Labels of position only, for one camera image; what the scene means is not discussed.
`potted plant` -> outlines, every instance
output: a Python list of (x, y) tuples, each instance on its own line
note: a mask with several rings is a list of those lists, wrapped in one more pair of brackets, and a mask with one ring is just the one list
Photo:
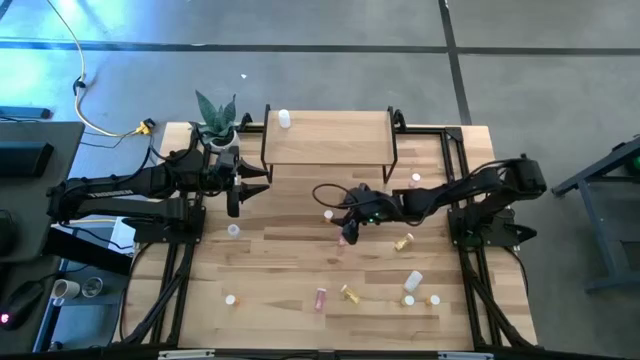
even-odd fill
[(239, 146), (240, 138), (235, 130), (236, 120), (236, 95), (227, 106), (216, 110), (216, 107), (196, 90), (198, 107), (204, 119), (204, 124), (197, 124), (203, 144), (206, 144), (214, 152), (220, 152), (231, 146)]

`mouse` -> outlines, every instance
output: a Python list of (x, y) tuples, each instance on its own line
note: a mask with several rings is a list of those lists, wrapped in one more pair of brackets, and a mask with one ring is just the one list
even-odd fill
[(0, 210), (0, 255), (8, 255), (16, 243), (18, 229), (7, 210)]
[(22, 326), (44, 294), (40, 281), (27, 281), (18, 286), (0, 305), (0, 328), (15, 330)]

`gray floor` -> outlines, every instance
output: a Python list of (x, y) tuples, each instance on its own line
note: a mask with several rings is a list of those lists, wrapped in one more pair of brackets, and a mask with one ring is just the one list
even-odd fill
[[(445, 45), (437, 0), (55, 3), (82, 40)], [(640, 46), (637, 1), (449, 0), (448, 6), (459, 46)], [(21, 0), (14, 1), (0, 20), (0, 37), (68, 39), (68, 34), (44, 1)], [(86, 56), (91, 90), (83, 109), (113, 131), (129, 130), (147, 117), (197, 120), (195, 89), (215, 102), (237, 93), (239, 112), (249, 111), (257, 120), (270, 102), (291, 109), (393, 105), (404, 110), (410, 123), (460, 123), (451, 69), (443, 54), (92, 51)], [(0, 59), (0, 104), (47, 106), (55, 111), (55, 120), (76, 118), (71, 92), (80, 69), (76, 52), (0, 50)], [(550, 185), (640, 133), (639, 60), (460, 57), (472, 121), (490, 127), (496, 156), (526, 152), (540, 162)], [(112, 142), (89, 136), (85, 141)], [(82, 147), (72, 175), (131, 172), (145, 146), (144, 139), (133, 138), (116, 150)], [(604, 200), (612, 194), (619, 197), (620, 192), (598, 191)], [(640, 357), (640, 291), (583, 291), (587, 281), (605, 272), (576, 195), (557, 200), (548, 193), (515, 206), (519, 222), (539, 231), (523, 246), (522, 257), (540, 344)], [(632, 213), (637, 205), (639, 201), (628, 200), (623, 206)], [(612, 212), (603, 211), (605, 219), (612, 219)]]

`wooden tabletop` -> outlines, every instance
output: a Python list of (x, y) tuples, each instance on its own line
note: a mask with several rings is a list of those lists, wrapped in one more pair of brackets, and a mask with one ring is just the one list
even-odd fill
[[(494, 158), (487, 127), (462, 129), (471, 169)], [(170, 123), (161, 152), (185, 148), (188, 142), (188, 125)], [(241, 136), (241, 153), (249, 163), (260, 163), (260, 148), (260, 134)], [(240, 218), (226, 215), (224, 195), (207, 198), (205, 234), (194, 257), (180, 347), (472, 349), (460, 263), (450, 245), (445, 209), (417, 228), (362, 227), (358, 243), (341, 250), (340, 229), (323, 222), (326, 209), (311, 197), (311, 189), (325, 182), (345, 187), (366, 182), (372, 189), (390, 192), (406, 187), (414, 172), (422, 175), (422, 187), (444, 181), (437, 137), (398, 135), (398, 151), (398, 165), (386, 189), (378, 167), (345, 171), (344, 166), (299, 165), (280, 166), (271, 189), (241, 205)], [(343, 196), (329, 190), (319, 195), (335, 203)], [(227, 234), (227, 226), (234, 223), (241, 228), (237, 240)], [(411, 249), (394, 251), (394, 241), (409, 231), (415, 236)], [(155, 244), (140, 259), (127, 299), (125, 333), (157, 298), (166, 251), (166, 245)], [(487, 260), (497, 303), (521, 334), (536, 343), (518, 263), (499, 248), (487, 248)], [(417, 303), (406, 308), (400, 305), (402, 285), (412, 270), (424, 279), (414, 293)], [(361, 297), (359, 305), (342, 298), (344, 284)], [(322, 313), (313, 309), (319, 287), (327, 289)], [(224, 303), (229, 294), (239, 305)], [(424, 300), (433, 294), (442, 303), (427, 306)], [(479, 312), (489, 339), (481, 305)], [(163, 338), (172, 313), (173, 300)]]
[(387, 111), (289, 111), (291, 127), (269, 112), (265, 162), (273, 165), (390, 165), (393, 134)]

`white cable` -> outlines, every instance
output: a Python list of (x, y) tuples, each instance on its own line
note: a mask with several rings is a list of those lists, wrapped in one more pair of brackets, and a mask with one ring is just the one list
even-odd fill
[[(69, 30), (71, 37), (73, 37), (73, 42), (76, 43), (76, 47), (78, 48), (78, 52), (80, 53), (80, 60), (82, 61), (82, 73), (80, 74), (80, 79), (78, 81), (84, 83), (85, 73), (86, 73), (86, 63), (84, 61), (84, 53), (82, 52), (82, 47), (80, 46), (80, 42), (78, 42), (78, 38), (76, 38), (76, 34), (73, 33), (73, 30), (71, 30), (71, 27), (69, 26), (69, 24), (67, 24), (67, 22), (64, 20), (62, 15), (60, 15), (60, 13), (58, 12), (58, 9), (56, 9), (56, 7), (53, 6), (53, 4), (51, 3), (51, 0), (46, 0), (46, 1), (49, 3), (49, 6), (51, 6), (53, 11), (55, 11), (56, 15), (58, 15), (58, 17), (60, 18), (60, 21), (62, 21), (64, 26), (66, 26), (67, 30)], [(76, 99), (74, 102), (74, 106), (76, 109), (76, 114), (78, 114), (78, 117), (83, 123), (85, 123), (85, 125), (87, 125), (88, 127), (92, 128), (93, 130), (103, 135), (111, 136), (111, 137), (125, 137), (125, 136), (135, 135), (138, 133), (137, 130), (133, 130), (126, 134), (115, 134), (115, 133), (103, 130), (96, 125), (93, 125), (84, 115), (82, 115), (82, 112), (80, 111), (80, 87), (77, 87), (75, 90), (76, 90)]]

